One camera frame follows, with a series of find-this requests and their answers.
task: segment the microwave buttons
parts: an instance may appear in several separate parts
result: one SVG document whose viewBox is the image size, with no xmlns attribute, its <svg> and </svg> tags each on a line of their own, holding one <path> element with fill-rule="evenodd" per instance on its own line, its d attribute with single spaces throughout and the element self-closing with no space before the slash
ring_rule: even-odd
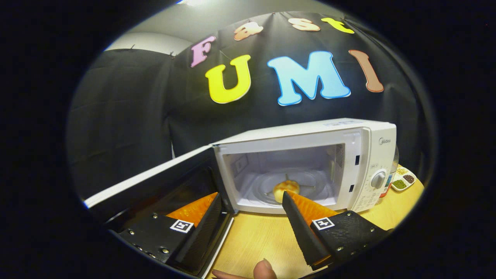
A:
<svg viewBox="0 0 496 279">
<path fill-rule="evenodd" d="M 385 172 L 379 172 L 377 173 L 371 181 L 371 186 L 379 189 L 383 186 L 384 184 L 384 179 L 386 178 L 386 173 Z"/>
</svg>

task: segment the yellow letter u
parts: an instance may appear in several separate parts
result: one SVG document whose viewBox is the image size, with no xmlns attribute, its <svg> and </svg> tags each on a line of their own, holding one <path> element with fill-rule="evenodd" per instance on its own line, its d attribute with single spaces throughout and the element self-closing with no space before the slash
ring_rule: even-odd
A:
<svg viewBox="0 0 496 279">
<path fill-rule="evenodd" d="M 241 55 L 231 60 L 229 64 L 236 67 L 238 75 L 238 84 L 231 89 L 224 87 L 222 72 L 226 68 L 224 65 L 215 66 L 205 73 L 208 79 L 208 90 L 210 98 L 216 103 L 226 104 L 241 99 L 251 86 L 251 77 L 249 75 L 248 60 L 251 56 Z"/>
</svg>

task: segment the plastic bottle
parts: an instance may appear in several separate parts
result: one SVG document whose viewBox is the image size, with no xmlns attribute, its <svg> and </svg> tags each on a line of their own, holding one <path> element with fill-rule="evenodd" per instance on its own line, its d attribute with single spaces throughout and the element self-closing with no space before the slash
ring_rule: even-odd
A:
<svg viewBox="0 0 496 279">
<path fill-rule="evenodd" d="M 396 174 L 396 169 L 398 168 L 398 161 L 399 161 L 399 152 L 398 152 L 398 146 L 396 146 L 396 150 L 394 151 L 394 157 L 393 157 L 393 165 L 391 166 L 389 177 L 387 178 L 386 184 L 384 185 L 384 191 L 382 191 L 382 193 L 380 194 L 379 200 L 377 201 L 376 205 L 382 203 L 384 197 L 387 195 L 387 192 L 389 191 L 389 188 L 391 188 L 393 177 Z"/>
</svg>

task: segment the microwave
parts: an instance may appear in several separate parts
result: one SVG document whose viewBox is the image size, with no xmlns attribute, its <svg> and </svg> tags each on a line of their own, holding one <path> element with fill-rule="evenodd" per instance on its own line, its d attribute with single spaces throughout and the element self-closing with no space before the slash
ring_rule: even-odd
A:
<svg viewBox="0 0 496 279">
<path fill-rule="evenodd" d="M 143 216 L 166 215 L 218 192 L 222 217 L 209 256 L 198 270 L 185 271 L 202 278 L 237 212 L 285 214 L 272 193 L 285 180 L 332 210 L 372 208 L 387 187 L 395 146 L 396 126 L 379 121 L 341 118 L 252 130 L 176 157 L 84 203 L 118 233 Z"/>
</svg>

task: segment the table surface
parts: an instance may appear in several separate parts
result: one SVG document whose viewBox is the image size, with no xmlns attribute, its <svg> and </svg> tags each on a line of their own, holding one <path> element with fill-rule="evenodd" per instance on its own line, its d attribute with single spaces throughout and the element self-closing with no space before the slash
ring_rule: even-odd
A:
<svg viewBox="0 0 496 279">
<path fill-rule="evenodd" d="M 402 192 L 391 188 L 382 203 L 359 214 L 384 230 L 394 228 L 410 212 L 423 190 L 418 179 Z M 212 269 L 253 278 L 255 264 L 264 258 L 271 263 L 278 279 L 300 278 L 313 272 L 305 263 L 286 216 L 246 212 L 234 218 Z M 212 277 L 210 271 L 206 278 Z"/>
</svg>

